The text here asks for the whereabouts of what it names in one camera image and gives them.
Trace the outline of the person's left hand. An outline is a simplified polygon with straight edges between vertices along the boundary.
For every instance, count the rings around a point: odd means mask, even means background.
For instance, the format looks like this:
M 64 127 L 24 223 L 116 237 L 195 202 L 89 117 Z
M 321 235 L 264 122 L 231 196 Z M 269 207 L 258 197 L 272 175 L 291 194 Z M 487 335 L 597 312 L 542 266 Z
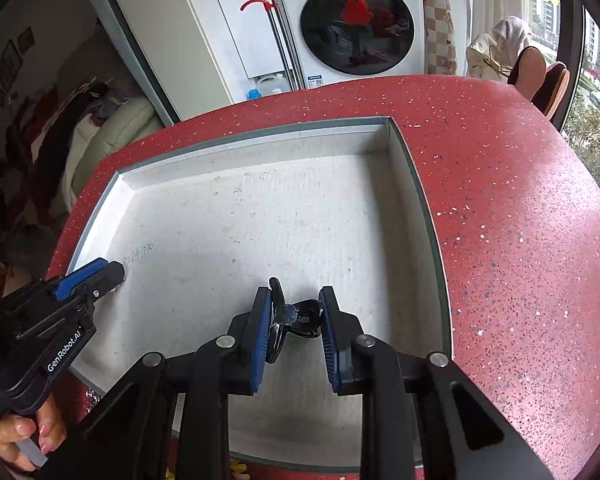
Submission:
M 38 447 L 43 454 L 56 451 L 67 437 L 67 427 L 62 419 L 54 396 L 51 394 L 38 409 L 35 419 L 8 414 L 0 421 L 0 459 L 18 472 L 35 471 L 17 443 L 30 440 L 38 434 Z

